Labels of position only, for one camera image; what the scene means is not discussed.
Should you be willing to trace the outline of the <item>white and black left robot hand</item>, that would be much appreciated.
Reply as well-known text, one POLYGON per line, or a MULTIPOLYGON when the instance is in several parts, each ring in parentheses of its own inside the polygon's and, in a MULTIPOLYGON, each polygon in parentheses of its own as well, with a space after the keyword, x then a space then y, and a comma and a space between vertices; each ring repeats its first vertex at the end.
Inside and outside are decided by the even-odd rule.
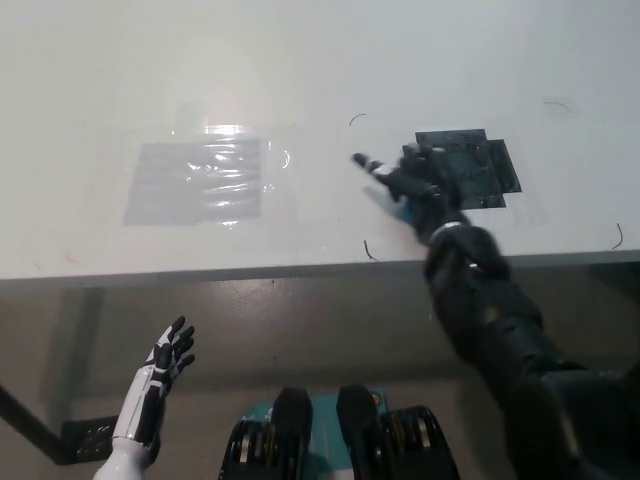
POLYGON ((147 449, 160 437, 167 397, 183 370, 195 360, 194 326, 178 317, 153 345, 138 368, 122 405, 113 438, 124 438, 147 449))

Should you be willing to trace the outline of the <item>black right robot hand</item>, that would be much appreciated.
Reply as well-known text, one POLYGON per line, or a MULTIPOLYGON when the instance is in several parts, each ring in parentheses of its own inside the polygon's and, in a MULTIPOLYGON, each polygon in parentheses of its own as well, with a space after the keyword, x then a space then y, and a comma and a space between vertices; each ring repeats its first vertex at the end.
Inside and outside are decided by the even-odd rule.
POLYGON ((421 242, 427 244, 443 229, 470 223, 444 149, 410 143, 394 164, 364 153, 353 154, 351 160, 384 185, 395 202, 407 206, 407 221, 421 242))

